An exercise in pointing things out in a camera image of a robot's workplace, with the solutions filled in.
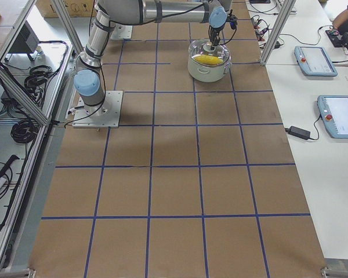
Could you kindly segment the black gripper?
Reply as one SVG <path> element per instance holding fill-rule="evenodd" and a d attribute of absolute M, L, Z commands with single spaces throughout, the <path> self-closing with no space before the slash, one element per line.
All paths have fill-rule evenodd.
<path fill-rule="evenodd" d="M 209 25 L 208 36 L 210 39 L 211 47 L 216 47 L 219 45 L 221 31 L 222 31 L 222 27 L 213 28 L 211 25 Z"/>

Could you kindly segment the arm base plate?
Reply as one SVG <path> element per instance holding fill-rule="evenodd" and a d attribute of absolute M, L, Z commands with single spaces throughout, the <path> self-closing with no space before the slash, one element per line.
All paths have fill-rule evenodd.
<path fill-rule="evenodd" d="M 131 25 L 117 24 L 110 35 L 112 41 L 130 40 L 132 37 L 133 27 Z"/>
<path fill-rule="evenodd" d="M 74 128 L 117 128 L 123 93 L 123 91 L 106 91 L 104 103 L 95 107 L 85 105 L 82 97 L 79 97 L 78 106 L 82 108 L 76 110 L 72 126 Z"/>

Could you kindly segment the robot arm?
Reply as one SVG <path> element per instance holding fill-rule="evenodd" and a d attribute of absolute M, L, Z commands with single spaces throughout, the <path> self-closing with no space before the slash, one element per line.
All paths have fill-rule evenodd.
<path fill-rule="evenodd" d="M 102 58 L 110 40 L 130 39 L 132 28 L 150 23 L 207 23 L 205 49 L 220 46 L 220 32 L 235 23 L 230 1 L 96 1 L 96 17 L 89 39 L 75 62 L 74 87 L 87 116 L 99 116 L 108 108 L 101 84 Z"/>

